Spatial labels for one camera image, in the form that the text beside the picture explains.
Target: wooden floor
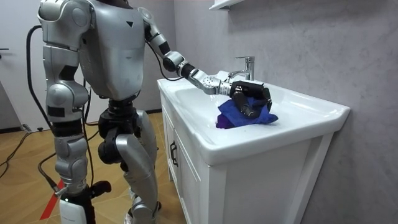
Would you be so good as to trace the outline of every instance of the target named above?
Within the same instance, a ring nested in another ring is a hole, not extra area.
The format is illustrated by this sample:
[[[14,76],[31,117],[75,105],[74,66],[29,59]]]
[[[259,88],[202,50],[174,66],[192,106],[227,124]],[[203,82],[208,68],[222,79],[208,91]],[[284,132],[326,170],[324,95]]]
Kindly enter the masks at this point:
[[[159,147],[156,176],[159,185],[159,200],[163,206],[158,223],[182,224],[185,223],[185,218],[174,183],[169,181],[167,171],[162,114],[150,114],[149,116],[155,129]],[[97,127],[88,126],[87,131],[88,136],[91,136],[97,131]],[[25,132],[0,134],[0,162],[6,160],[6,157],[16,148],[24,134]],[[112,192],[93,199],[96,220],[98,224],[122,224],[124,214],[131,207],[128,186],[123,179],[123,172],[119,165],[105,165],[98,158],[97,148],[101,142],[102,139],[99,136],[90,141],[95,171],[94,182],[99,180],[109,181],[112,185]],[[60,223],[58,203],[50,218],[40,220],[53,192],[37,171],[37,164],[53,152],[53,136],[50,131],[31,134],[25,140],[11,160],[6,175],[0,179],[1,224]],[[52,158],[43,165],[43,168],[54,181],[58,182],[59,177],[54,170],[54,164],[55,158]],[[0,174],[4,168],[5,166],[0,167]],[[88,169],[88,173],[87,182],[90,182],[90,169]]]

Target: faucet handle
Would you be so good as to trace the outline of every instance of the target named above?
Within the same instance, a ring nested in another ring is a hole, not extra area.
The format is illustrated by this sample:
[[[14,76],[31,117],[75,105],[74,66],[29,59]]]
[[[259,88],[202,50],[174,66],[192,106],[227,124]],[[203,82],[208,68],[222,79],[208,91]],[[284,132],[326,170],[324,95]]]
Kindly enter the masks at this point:
[[[242,56],[242,57],[235,57],[236,59],[244,58],[246,63],[254,62],[256,57],[255,56]]]

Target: humanoid robot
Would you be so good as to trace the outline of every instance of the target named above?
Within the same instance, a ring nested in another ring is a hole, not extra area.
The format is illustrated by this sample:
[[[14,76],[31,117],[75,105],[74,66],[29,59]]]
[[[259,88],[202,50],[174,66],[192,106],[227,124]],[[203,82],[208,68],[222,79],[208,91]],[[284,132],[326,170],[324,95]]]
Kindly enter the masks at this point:
[[[268,89],[262,85],[222,82],[190,65],[170,49],[154,16],[142,7],[131,7],[126,0],[42,0],[38,17],[46,43],[46,109],[55,136],[55,169],[64,183],[57,192],[63,224],[95,223],[91,199],[110,190],[101,187],[103,182],[94,187],[86,183],[88,143],[81,108],[88,101],[88,92],[74,80],[79,65],[93,91],[109,99],[109,108],[98,121],[104,139],[98,152],[104,163],[120,164],[136,195],[125,223],[156,223],[160,209],[154,130],[145,111],[132,104],[142,86],[145,43],[162,58],[168,71],[177,72],[208,95],[230,96],[245,116],[258,116],[246,97],[271,106]]]

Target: purple towel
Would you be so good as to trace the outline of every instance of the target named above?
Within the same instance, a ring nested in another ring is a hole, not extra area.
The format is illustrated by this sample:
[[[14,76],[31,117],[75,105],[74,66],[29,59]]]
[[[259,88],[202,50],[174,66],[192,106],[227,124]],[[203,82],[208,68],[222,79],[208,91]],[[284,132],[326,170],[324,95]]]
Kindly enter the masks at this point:
[[[251,106],[255,105],[257,100],[254,98],[248,98],[248,102]],[[256,119],[249,119],[243,115],[235,106],[233,100],[228,100],[218,107],[221,114],[217,117],[217,128],[229,129],[234,127],[245,126],[249,124],[269,124],[278,120],[278,117],[274,114],[270,114],[266,106],[261,109],[261,114]]]

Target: faucet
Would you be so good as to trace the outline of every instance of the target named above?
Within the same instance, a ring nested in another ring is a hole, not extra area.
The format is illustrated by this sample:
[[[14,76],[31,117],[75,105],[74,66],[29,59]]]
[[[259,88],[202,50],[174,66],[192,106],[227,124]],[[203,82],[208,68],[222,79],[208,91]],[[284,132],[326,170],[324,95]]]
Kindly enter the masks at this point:
[[[244,58],[245,61],[245,70],[231,72],[228,74],[228,78],[226,79],[229,82],[230,79],[236,77],[237,75],[244,76],[245,80],[254,80],[254,56],[244,56],[244,57],[236,57],[236,58]]]

